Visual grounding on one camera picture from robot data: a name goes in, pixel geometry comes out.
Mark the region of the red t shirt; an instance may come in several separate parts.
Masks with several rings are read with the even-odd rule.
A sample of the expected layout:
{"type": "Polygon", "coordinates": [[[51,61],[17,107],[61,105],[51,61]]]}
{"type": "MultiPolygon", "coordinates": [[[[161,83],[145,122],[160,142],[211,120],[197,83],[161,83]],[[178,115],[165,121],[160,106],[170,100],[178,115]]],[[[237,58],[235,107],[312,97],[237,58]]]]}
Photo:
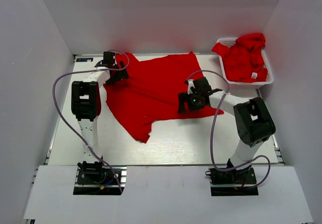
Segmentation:
{"type": "Polygon", "coordinates": [[[186,78],[203,77],[196,55],[174,54],[152,60],[138,60],[133,54],[116,55],[118,65],[128,64],[127,79],[104,85],[106,103],[131,137],[147,143],[155,121],[203,118],[215,114],[204,107],[198,111],[178,113],[178,94],[187,91],[186,78]]]}

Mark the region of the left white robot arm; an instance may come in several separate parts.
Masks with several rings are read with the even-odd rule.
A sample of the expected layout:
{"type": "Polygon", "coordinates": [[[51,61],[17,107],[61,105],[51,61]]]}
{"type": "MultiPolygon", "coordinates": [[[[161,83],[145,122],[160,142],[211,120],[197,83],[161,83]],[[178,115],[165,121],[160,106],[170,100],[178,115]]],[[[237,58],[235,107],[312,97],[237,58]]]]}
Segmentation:
{"type": "Polygon", "coordinates": [[[95,70],[71,85],[71,111],[80,128],[86,162],[103,162],[98,140],[98,117],[102,109],[100,88],[106,83],[112,84],[128,78],[126,65],[122,61],[117,62],[117,55],[123,53],[117,50],[105,51],[103,59],[95,65],[95,70]]]}

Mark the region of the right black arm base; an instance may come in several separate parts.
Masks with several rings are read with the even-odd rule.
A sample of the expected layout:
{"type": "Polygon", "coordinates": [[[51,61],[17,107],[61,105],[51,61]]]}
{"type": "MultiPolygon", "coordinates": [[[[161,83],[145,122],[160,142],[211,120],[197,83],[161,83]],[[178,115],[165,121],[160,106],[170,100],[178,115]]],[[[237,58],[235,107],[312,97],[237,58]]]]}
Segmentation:
{"type": "Polygon", "coordinates": [[[210,179],[211,196],[258,196],[255,171],[252,166],[245,170],[220,172],[215,168],[205,172],[210,179]]]}

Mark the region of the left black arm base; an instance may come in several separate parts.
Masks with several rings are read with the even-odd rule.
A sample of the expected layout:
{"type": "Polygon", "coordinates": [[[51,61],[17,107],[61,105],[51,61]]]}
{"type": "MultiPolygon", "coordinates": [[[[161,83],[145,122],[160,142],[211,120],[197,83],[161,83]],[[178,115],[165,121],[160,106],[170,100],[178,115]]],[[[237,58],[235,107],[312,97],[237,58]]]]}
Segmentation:
{"type": "Polygon", "coordinates": [[[115,176],[109,168],[98,171],[78,169],[73,195],[120,196],[126,184],[126,168],[115,168],[115,176]]]}

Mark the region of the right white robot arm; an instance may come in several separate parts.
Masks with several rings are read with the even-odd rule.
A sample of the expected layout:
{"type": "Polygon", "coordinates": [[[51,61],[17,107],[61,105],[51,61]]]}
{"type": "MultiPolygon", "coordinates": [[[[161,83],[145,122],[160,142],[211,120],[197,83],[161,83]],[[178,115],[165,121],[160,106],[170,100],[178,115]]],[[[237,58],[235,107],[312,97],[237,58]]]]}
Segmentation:
{"type": "Polygon", "coordinates": [[[212,89],[206,77],[196,80],[186,80],[187,91],[179,93],[178,112],[198,111],[206,106],[215,109],[210,134],[210,156],[217,172],[227,172],[228,179],[239,183],[245,178],[245,169],[253,161],[261,158],[255,156],[261,145],[276,132],[273,119],[260,97],[248,99],[232,95],[228,90],[212,89]],[[235,119],[239,136],[234,154],[228,159],[226,168],[219,168],[214,159],[214,129],[219,110],[232,115],[235,119]]]}

